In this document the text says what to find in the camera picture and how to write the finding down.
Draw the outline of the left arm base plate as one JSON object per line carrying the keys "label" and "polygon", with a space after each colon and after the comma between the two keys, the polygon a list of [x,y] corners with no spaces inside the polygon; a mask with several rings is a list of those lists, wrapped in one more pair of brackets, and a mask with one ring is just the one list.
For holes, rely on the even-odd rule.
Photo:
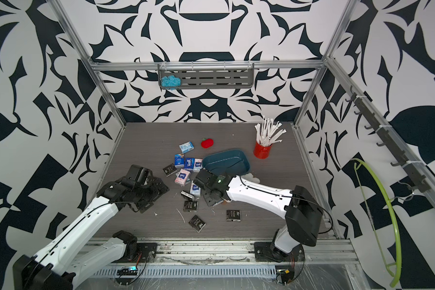
{"label": "left arm base plate", "polygon": [[141,262],[152,261],[157,256],[158,244],[153,242],[140,242],[127,247],[128,261]]}

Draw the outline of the pink Tempo tissue pack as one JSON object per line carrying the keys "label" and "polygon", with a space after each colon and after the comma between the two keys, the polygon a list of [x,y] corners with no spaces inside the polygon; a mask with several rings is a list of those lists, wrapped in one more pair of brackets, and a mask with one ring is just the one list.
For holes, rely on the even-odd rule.
{"label": "pink Tempo tissue pack", "polygon": [[183,187],[187,184],[187,181],[190,178],[190,172],[188,170],[181,169],[177,174],[175,178],[175,184]]}
{"label": "pink Tempo tissue pack", "polygon": [[198,173],[203,168],[203,159],[195,158],[194,159],[194,167],[193,171]]}

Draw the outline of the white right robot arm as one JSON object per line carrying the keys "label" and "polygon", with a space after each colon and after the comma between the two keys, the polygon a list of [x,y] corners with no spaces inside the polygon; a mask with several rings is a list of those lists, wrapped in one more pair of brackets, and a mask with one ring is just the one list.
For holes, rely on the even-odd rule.
{"label": "white right robot arm", "polygon": [[275,232],[269,246],[275,259],[287,257],[301,245],[316,246],[324,210],[306,188],[268,187],[239,175],[215,175],[206,169],[201,170],[193,182],[201,189],[209,207],[224,201],[237,201],[270,211],[284,219],[285,226]]}

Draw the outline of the blue cartoon tissue pack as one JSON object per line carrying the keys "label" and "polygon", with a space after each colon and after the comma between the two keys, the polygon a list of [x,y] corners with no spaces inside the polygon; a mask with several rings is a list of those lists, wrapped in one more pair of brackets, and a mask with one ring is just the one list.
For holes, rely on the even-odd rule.
{"label": "blue cartoon tissue pack", "polygon": [[176,168],[183,168],[185,166],[185,158],[183,153],[174,155],[174,166]]}

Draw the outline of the dark blue Tempo tissue pack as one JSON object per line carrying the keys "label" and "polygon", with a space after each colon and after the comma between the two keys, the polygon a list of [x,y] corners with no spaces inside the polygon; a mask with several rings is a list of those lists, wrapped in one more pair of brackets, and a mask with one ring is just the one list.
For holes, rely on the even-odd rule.
{"label": "dark blue Tempo tissue pack", "polygon": [[195,166],[195,158],[185,158],[184,159],[184,170],[193,172]]}

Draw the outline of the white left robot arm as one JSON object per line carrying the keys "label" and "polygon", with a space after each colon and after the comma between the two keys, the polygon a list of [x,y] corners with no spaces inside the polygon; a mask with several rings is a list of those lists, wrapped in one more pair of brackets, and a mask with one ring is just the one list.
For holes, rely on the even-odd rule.
{"label": "white left robot arm", "polygon": [[77,257],[80,250],[125,206],[144,213],[169,191],[150,169],[132,165],[128,173],[106,183],[82,214],[58,237],[34,256],[23,255],[13,265],[17,290],[73,290],[108,264],[127,260],[138,262],[145,255],[138,239],[126,231],[113,234],[107,242]]}

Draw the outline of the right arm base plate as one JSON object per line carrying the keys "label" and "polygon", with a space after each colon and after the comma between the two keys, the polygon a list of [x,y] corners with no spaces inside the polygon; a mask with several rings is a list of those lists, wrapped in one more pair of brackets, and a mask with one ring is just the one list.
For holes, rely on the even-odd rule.
{"label": "right arm base plate", "polygon": [[303,262],[305,253],[302,245],[296,246],[290,253],[278,250],[271,242],[255,242],[254,255],[256,262]]}

